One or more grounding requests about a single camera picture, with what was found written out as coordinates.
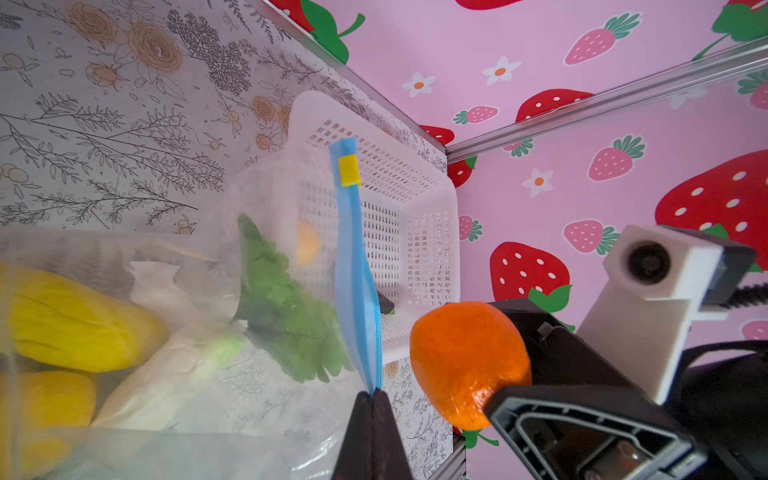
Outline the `green leaf toy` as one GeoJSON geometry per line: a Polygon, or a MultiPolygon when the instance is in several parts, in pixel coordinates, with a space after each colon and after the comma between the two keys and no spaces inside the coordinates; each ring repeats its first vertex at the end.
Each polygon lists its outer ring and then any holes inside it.
{"type": "Polygon", "coordinates": [[[336,310],[289,273],[289,259],[246,214],[237,218],[241,287],[235,318],[293,380],[323,383],[353,369],[336,310]]]}

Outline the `white plastic basket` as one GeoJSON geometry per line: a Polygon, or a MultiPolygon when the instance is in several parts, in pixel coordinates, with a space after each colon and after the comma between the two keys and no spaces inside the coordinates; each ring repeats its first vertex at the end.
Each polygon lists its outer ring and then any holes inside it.
{"type": "Polygon", "coordinates": [[[293,102],[289,138],[326,150],[358,141],[368,261],[395,311],[382,320],[383,361],[409,355],[413,323],[460,299],[457,197],[447,175],[414,150],[318,91],[293,102]]]}

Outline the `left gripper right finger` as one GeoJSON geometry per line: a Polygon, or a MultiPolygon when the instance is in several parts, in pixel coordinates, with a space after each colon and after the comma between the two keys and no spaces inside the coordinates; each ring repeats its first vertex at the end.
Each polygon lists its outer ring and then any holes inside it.
{"type": "Polygon", "coordinates": [[[371,462],[375,480],[413,479],[389,397],[380,389],[372,397],[371,462]]]}

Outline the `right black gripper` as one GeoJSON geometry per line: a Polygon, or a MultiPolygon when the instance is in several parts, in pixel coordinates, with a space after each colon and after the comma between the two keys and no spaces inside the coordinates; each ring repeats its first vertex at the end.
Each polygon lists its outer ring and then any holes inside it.
{"type": "Polygon", "coordinates": [[[655,349],[653,368],[691,435],[632,387],[508,386],[484,413],[535,479],[767,477],[765,341],[655,349]]]}

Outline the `yellow orange toy fruit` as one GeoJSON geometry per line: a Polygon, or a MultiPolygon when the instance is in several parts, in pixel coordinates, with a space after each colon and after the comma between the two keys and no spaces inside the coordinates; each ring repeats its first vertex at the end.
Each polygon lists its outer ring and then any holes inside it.
{"type": "Polygon", "coordinates": [[[86,375],[61,370],[20,373],[14,392],[10,376],[1,376],[1,477],[13,477],[12,423],[20,420],[18,473],[22,479],[45,475],[73,450],[50,431],[86,428],[93,416],[97,390],[86,375]]]}

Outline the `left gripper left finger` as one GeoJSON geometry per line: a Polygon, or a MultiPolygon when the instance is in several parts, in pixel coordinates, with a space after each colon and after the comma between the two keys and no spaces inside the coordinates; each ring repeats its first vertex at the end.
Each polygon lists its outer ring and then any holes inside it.
{"type": "Polygon", "coordinates": [[[332,480],[374,478],[374,408],[371,395],[360,392],[353,405],[332,480]]]}

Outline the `orange tangerine toy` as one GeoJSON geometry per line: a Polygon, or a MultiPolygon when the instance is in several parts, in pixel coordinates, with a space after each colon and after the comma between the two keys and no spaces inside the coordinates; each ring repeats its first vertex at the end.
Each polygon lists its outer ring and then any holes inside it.
{"type": "Polygon", "coordinates": [[[484,409],[506,386],[530,386],[523,338],[498,308],[483,302],[441,306],[410,333],[415,378],[435,410],[463,431],[490,426],[484,409]]]}

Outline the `white daikon toy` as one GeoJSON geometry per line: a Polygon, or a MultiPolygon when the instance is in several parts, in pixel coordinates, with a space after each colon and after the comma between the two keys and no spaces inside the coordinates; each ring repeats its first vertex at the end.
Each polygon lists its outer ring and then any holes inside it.
{"type": "Polygon", "coordinates": [[[132,261],[131,300],[167,322],[171,335],[101,406],[96,428],[161,431],[243,350],[230,325],[239,302],[231,279],[204,267],[132,261]]]}

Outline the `clear zip top bag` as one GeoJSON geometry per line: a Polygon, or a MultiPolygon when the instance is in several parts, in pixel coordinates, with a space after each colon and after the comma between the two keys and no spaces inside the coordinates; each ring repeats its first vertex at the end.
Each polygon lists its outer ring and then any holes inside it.
{"type": "Polygon", "coordinates": [[[5,479],[327,479],[382,382],[358,145],[287,144],[193,235],[1,231],[5,479]]]}

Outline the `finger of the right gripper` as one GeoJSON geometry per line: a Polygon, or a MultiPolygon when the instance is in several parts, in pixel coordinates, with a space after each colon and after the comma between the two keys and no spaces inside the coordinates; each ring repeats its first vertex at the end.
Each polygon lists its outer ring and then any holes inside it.
{"type": "Polygon", "coordinates": [[[600,392],[600,357],[552,315],[527,299],[491,304],[520,333],[532,380],[504,384],[493,402],[587,402],[600,392]]]}

